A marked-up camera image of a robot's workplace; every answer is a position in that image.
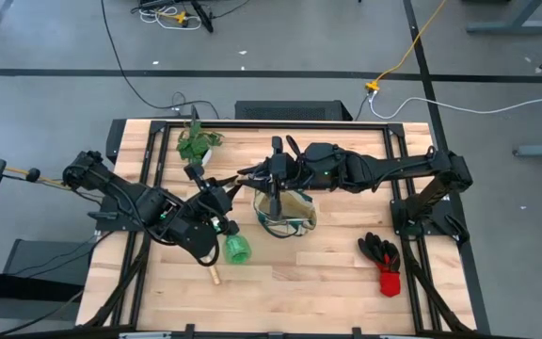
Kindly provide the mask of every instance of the yellow extension cord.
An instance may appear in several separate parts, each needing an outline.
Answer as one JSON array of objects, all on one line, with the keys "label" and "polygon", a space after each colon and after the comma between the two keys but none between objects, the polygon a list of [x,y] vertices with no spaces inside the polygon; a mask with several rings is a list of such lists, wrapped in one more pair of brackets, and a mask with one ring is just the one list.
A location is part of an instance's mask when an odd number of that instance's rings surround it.
[{"label": "yellow extension cord", "polygon": [[[18,174],[28,175],[28,170],[24,170],[24,169],[6,168],[6,170],[10,172],[18,173]],[[49,185],[57,186],[58,188],[71,190],[70,187],[64,186],[62,185],[62,183],[50,178],[40,176],[39,181],[47,183]]]},{"label": "yellow extension cord", "polygon": [[411,51],[413,51],[413,47],[415,47],[415,44],[418,43],[418,40],[420,39],[420,37],[422,36],[423,32],[425,32],[425,29],[430,25],[430,23],[432,23],[432,21],[434,20],[434,18],[437,16],[437,14],[440,12],[440,10],[444,7],[444,5],[447,3],[447,0],[442,0],[442,2],[440,3],[440,5],[438,5],[438,8],[437,10],[434,11],[434,14],[432,14],[432,16],[430,17],[430,19],[428,20],[427,23],[425,23],[425,25],[422,27],[422,29],[420,30],[420,32],[418,33],[418,36],[415,37],[415,40],[413,40],[413,43],[411,43],[411,46],[409,47],[409,49],[406,51],[405,55],[403,56],[403,58],[401,59],[401,62],[399,62],[398,65],[392,67],[391,69],[387,70],[387,71],[384,71],[382,74],[380,74],[380,76],[378,76],[374,81],[372,81],[371,83],[367,83],[365,84],[365,88],[369,91],[372,91],[372,90],[380,90],[380,86],[379,86],[379,82],[380,82],[380,79],[382,79],[386,74],[388,73],[392,73],[396,70],[398,70],[399,68],[401,68],[401,66],[403,66],[403,63],[405,62],[405,60],[407,60],[407,57],[409,57],[409,55],[411,54]]}]

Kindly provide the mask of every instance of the wooden stick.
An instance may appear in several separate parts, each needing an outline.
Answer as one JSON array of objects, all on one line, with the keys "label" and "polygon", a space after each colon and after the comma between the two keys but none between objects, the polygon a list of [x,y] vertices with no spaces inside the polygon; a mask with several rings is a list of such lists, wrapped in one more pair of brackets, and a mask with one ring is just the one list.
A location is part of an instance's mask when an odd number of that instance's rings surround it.
[{"label": "wooden stick", "polygon": [[[209,262],[213,260],[210,255],[207,255],[204,258],[207,259],[207,261]],[[208,271],[211,272],[213,283],[215,283],[215,285],[221,284],[221,279],[218,277],[218,272],[216,271],[215,265],[208,266]]]}]

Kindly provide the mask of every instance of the green plastic bottle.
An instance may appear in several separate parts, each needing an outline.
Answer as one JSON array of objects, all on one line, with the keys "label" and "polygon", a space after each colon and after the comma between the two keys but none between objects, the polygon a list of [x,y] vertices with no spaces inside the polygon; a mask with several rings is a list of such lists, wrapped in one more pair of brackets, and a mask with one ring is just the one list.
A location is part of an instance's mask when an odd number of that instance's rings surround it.
[{"label": "green plastic bottle", "polygon": [[248,241],[241,235],[227,235],[225,239],[225,261],[228,264],[243,264],[252,255]]}]

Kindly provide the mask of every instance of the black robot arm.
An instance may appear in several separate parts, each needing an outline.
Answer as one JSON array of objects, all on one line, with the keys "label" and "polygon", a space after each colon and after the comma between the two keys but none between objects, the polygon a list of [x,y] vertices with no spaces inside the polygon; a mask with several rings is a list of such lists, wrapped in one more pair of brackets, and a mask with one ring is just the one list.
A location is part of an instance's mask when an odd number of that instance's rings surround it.
[{"label": "black robot arm", "polygon": [[[184,170],[190,180],[198,184],[199,193],[183,201],[162,187],[129,183],[102,164],[98,152],[81,152],[64,170],[64,183],[75,190],[99,190],[117,201],[119,211],[140,226],[151,239],[163,245],[178,245],[187,250],[199,264],[213,265],[218,258],[217,231],[213,219],[218,220],[221,232],[236,232],[237,225],[225,215],[231,211],[231,201],[240,186],[226,192],[224,185],[236,177],[223,181],[202,179],[200,165],[187,165]],[[206,257],[215,249],[213,260]]]},{"label": "black robot arm", "polygon": [[471,176],[463,157],[428,148],[424,155],[376,159],[347,151],[330,143],[312,143],[304,153],[294,139],[286,137],[296,155],[285,153],[281,138],[273,137],[274,153],[254,167],[238,170],[247,179],[238,183],[270,195],[271,215],[279,216],[279,192],[294,189],[341,188],[351,193],[365,189],[376,191],[385,181],[436,176],[416,199],[416,210],[423,210],[442,199],[450,190],[463,191],[471,185]]}]

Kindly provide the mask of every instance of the red glove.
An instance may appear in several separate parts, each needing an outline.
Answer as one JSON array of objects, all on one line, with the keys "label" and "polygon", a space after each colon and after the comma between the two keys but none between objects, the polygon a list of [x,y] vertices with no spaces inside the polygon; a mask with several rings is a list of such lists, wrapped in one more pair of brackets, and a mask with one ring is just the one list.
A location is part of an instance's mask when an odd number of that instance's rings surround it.
[{"label": "red glove", "polygon": [[387,297],[401,293],[401,258],[396,246],[369,232],[365,235],[365,240],[359,239],[359,249],[380,270],[380,292]]}]

